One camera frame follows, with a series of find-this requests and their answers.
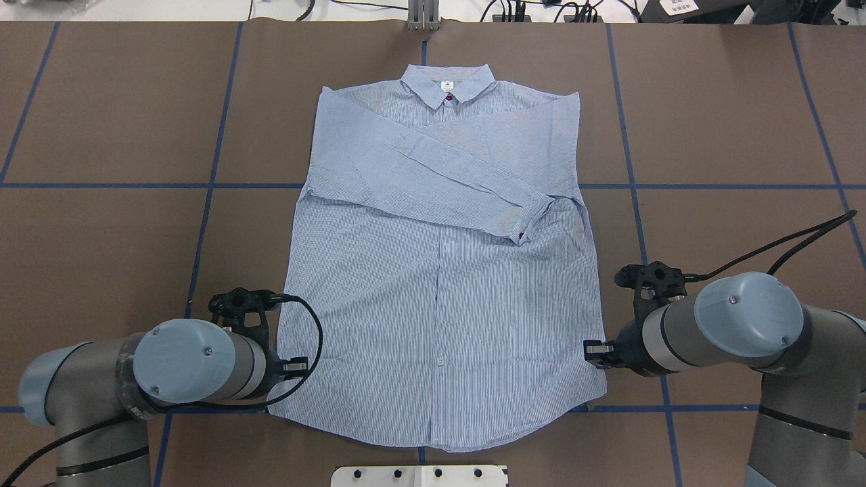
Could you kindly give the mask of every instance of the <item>gray robot arm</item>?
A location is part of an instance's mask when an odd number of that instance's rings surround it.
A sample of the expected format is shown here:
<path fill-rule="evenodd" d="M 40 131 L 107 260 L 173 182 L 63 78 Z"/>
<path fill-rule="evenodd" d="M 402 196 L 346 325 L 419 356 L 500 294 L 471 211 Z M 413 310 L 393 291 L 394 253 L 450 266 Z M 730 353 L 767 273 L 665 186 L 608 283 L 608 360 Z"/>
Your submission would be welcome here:
<path fill-rule="evenodd" d="M 55 486 L 150 487 L 146 419 L 177 406 L 259 398 L 293 378 L 301 381 L 290 392 L 300 386 L 320 351 L 307 370 L 306 357 L 280 360 L 268 346 L 264 311 L 286 301 L 307 307 L 320 329 L 318 317 L 300 298 L 239 288 L 210 303 L 213 321 L 222 317 L 224 327 L 169 320 L 146 334 L 82 343 L 34 360 L 19 387 L 19 402 L 31 422 L 54 426 L 63 438 L 118 419 L 57 447 Z M 246 327 L 247 313 L 258 313 L 261 324 Z"/>
<path fill-rule="evenodd" d="M 648 266 L 662 269 L 657 276 L 678 272 L 657 264 Z M 748 366 L 764 378 L 746 486 L 866 485 L 866 458 L 850 442 L 866 389 L 866 322 L 801 306 L 775 277 L 747 272 L 712 282 L 614 341 L 586 342 L 585 355 L 598 368 L 646 376 Z"/>

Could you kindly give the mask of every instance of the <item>shirt sleeve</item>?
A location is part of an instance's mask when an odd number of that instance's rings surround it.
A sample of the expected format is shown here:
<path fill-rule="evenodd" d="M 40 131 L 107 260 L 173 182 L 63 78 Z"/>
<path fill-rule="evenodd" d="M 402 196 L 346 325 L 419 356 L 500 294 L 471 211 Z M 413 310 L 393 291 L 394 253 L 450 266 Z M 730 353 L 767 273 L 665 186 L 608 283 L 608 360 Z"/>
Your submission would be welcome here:
<path fill-rule="evenodd" d="M 319 98 L 303 194 L 516 244 L 553 201 L 526 181 L 328 88 Z"/>

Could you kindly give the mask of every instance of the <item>shirt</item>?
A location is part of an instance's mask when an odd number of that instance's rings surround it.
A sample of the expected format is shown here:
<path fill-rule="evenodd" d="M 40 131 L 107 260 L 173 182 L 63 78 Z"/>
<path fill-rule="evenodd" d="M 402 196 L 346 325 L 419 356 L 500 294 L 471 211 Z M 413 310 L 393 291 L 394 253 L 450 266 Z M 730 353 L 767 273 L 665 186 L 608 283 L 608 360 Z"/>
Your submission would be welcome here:
<path fill-rule="evenodd" d="M 582 352 L 604 330 L 578 115 L 578 94 L 487 66 L 324 88 L 285 288 L 319 314 L 324 348 L 269 411 L 376 445 L 473 451 L 604 394 Z M 316 340 L 306 311 L 284 307 L 280 356 Z"/>

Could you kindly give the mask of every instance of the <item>shirt collar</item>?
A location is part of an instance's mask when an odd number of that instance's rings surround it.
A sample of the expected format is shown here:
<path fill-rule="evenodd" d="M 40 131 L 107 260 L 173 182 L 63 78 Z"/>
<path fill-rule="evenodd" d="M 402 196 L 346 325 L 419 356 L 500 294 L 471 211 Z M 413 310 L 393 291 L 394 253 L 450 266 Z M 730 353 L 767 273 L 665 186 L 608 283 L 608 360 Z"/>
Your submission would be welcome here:
<path fill-rule="evenodd" d="M 473 100 L 496 82 L 487 64 L 476 68 L 436 68 L 410 64 L 400 81 L 417 94 L 424 104 L 434 109 L 442 105 L 448 93 L 430 78 L 431 75 L 436 79 L 458 81 L 451 94 L 460 102 Z"/>

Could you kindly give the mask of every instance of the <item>white bracket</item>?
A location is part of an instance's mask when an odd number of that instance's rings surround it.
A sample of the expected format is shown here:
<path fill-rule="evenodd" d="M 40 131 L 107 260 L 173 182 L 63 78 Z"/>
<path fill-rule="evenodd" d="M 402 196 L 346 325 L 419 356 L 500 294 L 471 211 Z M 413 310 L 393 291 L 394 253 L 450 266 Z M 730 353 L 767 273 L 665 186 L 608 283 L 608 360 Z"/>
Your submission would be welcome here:
<path fill-rule="evenodd" d="M 409 0 L 409 30 L 439 30 L 439 0 Z"/>
<path fill-rule="evenodd" d="M 504 465 L 340 467 L 331 487 L 507 487 Z"/>

